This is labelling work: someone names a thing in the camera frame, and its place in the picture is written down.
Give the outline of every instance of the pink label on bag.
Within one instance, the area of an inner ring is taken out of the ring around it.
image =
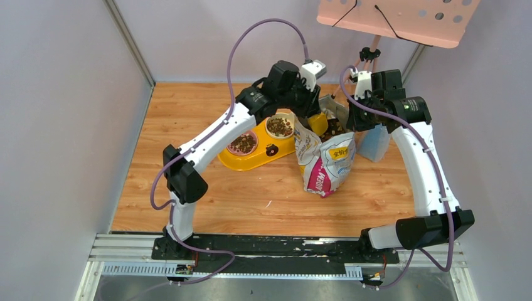
[[[307,188],[314,191],[325,192],[324,197],[333,193],[333,191],[330,191],[331,180],[329,179],[325,168],[323,168],[321,158],[317,160],[314,168],[312,168],[311,176],[309,178],[309,185]]]

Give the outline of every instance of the black cable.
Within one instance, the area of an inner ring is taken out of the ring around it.
[[[347,16],[347,15],[348,15],[348,14],[349,14],[349,13],[355,8],[355,7],[356,7],[357,4],[358,4],[358,0],[355,0],[353,7],[351,7],[351,9],[350,9],[347,13],[345,13],[345,14],[342,16],[342,18],[339,18],[338,21],[336,21],[336,23],[334,23],[334,24],[332,25],[332,27],[335,27],[335,26],[338,24],[338,22],[342,21],[342,19],[345,18],[345,16]]]
[[[381,13],[382,17],[384,18],[384,20],[386,21],[386,23],[388,23],[388,26],[389,26],[390,29],[393,31],[393,34],[395,34],[395,37],[396,37],[396,38],[401,39],[401,40],[405,40],[405,41],[410,41],[410,42],[418,43],[418,44],[425,45],[425,46],[428,46],[428,47],[432,47],[432,45],[427,45],[427,44],[419,43],[418,41],[414,41],[414,40],[406,39],[406,38],[403,38],[402,36],[399,36],[399,35],[395,32],[395,29],[393,29],[393,26],[392,26],[392,25],[390,24],[390,22],[388,21],[388,18],[386,18],[386,16],[384,15],[383,11],[379,8],[379,6],[378,6],[377,4],[375,4],[375,8],[379,11],[379,13]]]

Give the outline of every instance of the yellow label on bag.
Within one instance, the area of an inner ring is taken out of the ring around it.
[[[329,149],[329,155],[333,160],[340,160],[348,156],[348,147],[338,147],[337,149]]]

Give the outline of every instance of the wooden table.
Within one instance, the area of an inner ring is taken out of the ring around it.
[[[236,84],[235,94],[247,86]],[[334,88],[323,85],[322,94]],[[169,211],[155,211],[149,204],[151,184],[162,168],[162,150],[191,140],[228,106],[225,83],[157,84],[113,230],[162,230]],[[209,190],[198,201],[197,233],[358,237],[364,228],[414,215],[412,188],[394,143],[379,163],[357,155],[348,180],[324,199],[303,191],[293,154],[245,172],[229,170],[215,159],[202,176]],[[163,178],[156,190],[157,204],[168,197]]]

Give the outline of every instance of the white wall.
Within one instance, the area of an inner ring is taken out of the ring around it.
[[[461,238],[485,300],[529,300],[532,3],[482,0],[460,45],[428,49],[408,82],[426,99],[439,156],[475,225]]]
[[[72,300],[150,89],[102,1],[1,1],[0,41],[0,300]]]
[[[354,63],[362,47],[370,46],[373,39],[370,34],[318,23],[319,0],[116,2],[151,73],[162,82],[224,82],[227,58],[236,40],[253,23],[266,18],[282,18],[298,26],[311,58],[327,65],[321,82],[336,83],[341,69]],[[402,70],[414,48],[411,42],[383,38],[380,68]],[[231,78],[254,82],[268,75],[278,60],[301,65],[301,42],[284,24],[261,25],[237,49]]]

